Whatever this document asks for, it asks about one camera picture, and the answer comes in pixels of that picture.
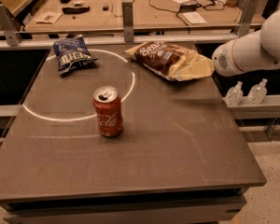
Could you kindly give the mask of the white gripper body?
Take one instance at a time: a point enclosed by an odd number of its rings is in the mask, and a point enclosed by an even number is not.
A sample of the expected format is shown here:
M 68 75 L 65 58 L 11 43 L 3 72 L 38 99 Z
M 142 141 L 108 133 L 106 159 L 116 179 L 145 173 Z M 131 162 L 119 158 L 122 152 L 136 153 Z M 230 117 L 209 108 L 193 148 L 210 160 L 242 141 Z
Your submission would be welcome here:
M 218 46 L 212 54 L 212 60 L 216 72 L 224 77 L 241 75 L 243 71 L 236 65 L 233 59 L 233 48 L 236 41 L 231 40 Z

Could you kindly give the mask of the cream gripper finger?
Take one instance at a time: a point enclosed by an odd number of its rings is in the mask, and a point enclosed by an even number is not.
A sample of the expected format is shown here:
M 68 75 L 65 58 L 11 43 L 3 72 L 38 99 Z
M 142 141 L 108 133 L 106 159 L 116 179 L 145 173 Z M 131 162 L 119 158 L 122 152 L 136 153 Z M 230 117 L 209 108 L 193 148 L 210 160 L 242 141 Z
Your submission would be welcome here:
M 188 52 L 185 54 L 185 66 L 193 66 L 193 65 L 208 65 L 208 59 L 197 52 Z
M 214 71 L 213 62 L 210 59 L 202 59 L 197 62 L 185 63 L 176 71 L 175 78 L 177 81 L 186 81 L 210 77 Z

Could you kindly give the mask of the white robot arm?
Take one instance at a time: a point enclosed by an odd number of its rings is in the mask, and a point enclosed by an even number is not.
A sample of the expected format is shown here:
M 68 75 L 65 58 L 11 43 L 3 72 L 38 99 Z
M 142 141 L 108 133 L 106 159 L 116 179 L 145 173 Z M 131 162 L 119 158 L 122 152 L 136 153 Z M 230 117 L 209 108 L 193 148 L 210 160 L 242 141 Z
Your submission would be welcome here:
M 178 81 L 209 77 L 214 71 L 224 77 L 257 70 L 280 69 L 280 9 L 274 12 L 260 30 L 219 46 L 212 61 L 198 62 L 185 74 L 178 72 Z

